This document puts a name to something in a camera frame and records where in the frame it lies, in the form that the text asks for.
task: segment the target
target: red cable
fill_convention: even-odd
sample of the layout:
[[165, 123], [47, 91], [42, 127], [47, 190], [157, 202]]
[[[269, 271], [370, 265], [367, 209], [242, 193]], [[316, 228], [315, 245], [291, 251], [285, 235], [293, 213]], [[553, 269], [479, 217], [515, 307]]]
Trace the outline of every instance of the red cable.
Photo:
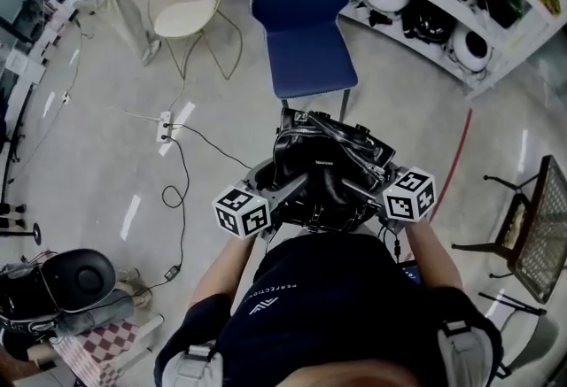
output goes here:
[[[461, 141], [459, 142], [459, 147], [457, 148], [457, 152], [454, 155], [453, 164], [451, 165], [451, 169], [449, 170], [449, 175], [445, 179], [445, 184], [443, 184], [443, 189], [441, 189], [441, 193], [439, 193], [439, 199], [437, 200], [437, 204], [435, 205], [435, 207], [433, 208], [433, 212], [431, 213], [431, 218], [429, 220], [430, 223], [435, 218], [435, 215], [437, 214], [437, 211], [438, 211], [439, 207], [441, 206], [441, 202], [443, 201], [443, 198], [445, 197], [445, 194], [447, 193], [447, 189], [449, 188], [449, 184], [451, 183], [451, 180], [453, 179], [454, 171], [456, 170], [457, 164], [459, 163], [459, 159], [461, 158], [462, 148], [464, 146], [464, 141], [466, 140], [467, 134], [469, 133], [470, 120], [472, 120], [472, 109], [471, 108], [469, 109], [469, 112], [467, 113], [467, 120], [464, 123], [464, 130], [462, 131]], [[413, 255], [412, 252], [408, 253], [405, 261], [410, 260], [411, 258], [413, 258], [413, 256], [414, 255]]]

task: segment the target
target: navy shirt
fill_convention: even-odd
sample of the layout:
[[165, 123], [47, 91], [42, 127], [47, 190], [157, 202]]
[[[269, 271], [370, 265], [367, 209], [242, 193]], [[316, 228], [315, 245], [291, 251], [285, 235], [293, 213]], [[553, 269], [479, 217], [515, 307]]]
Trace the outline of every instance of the navy shirt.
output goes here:
[[233, 316], [225, 295], [194, 305], [159, 354], [155, 381], [190, 344], [216, 339], [224, 386], [274, 386], [299, 368], [381, 359], [441, 387], [437, 332], [446, 319], [473, 319], [501, 350], [500, 334], [463, 292], [414, 283], [376, 237], [300, 236], [267, 254]]

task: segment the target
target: checkered fabric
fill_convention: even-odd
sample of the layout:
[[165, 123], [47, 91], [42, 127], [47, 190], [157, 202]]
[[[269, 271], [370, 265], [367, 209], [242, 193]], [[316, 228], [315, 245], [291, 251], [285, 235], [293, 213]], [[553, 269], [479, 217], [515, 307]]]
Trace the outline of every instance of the checkered fabric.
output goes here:
[[138, 327], [129, 322], [94, 329], [60, 342], [52, 338], [53, 349], [87, 387], [113, 387], [122, 376], [113, 359], [130, 349]]

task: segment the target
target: cable plug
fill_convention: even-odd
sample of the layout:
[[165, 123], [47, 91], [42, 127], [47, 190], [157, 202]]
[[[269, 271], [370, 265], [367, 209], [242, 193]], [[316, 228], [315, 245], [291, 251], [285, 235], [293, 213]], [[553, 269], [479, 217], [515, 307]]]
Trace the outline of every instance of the cable plug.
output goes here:
[[398, 237], [396, 237], [396, 242], [394, 243], [394, 246], [393, 246], [393, 254], [396, 257], [396, 260], [398, 260], [398, 262], [400, 262], [401, 247], [400, 247], [400, 240], [398, 239]]
[[168, 282], [171, 282], [174, 278], [177, 277], [177, 275], [179, 274], [179, 272], [181, 271], [181, 268], [179, 266], [172, 266], [164, 275], [164, 277], [166, 277], [166, 280]]

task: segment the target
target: wire chair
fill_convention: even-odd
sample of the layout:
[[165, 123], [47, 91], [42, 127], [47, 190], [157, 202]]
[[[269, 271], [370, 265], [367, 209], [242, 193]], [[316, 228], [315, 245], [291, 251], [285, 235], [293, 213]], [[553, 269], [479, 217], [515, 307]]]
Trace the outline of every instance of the wire chair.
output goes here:
[[[183, 86], [187, 61], [200, 39], [205, 41], [206, 47], [213, 55], [214, 62], [219, 67], [225, 80], [232, 76], [240, 62], [243, 48], [242, 32], [232, 20], [219, 11], [220, 4], [221, 0], [148, 0], [148, 16], [151, 25], [157, 35], [165, 38], [175, 66], [183, 79]], [[211, 44], [205, 35], [205, 26], [216, 13], [221, 15], [236, 29], [240, 40], [237, 60], [227, 74], [222, 69], [219, 59], [214, 54]], [[197, 38], [190, 44], [192, 35], [197, 35]], [[179, 39], [186, 39], [181, 62], [178, 62], [176, 59], [170, 43], [170, 41]]]

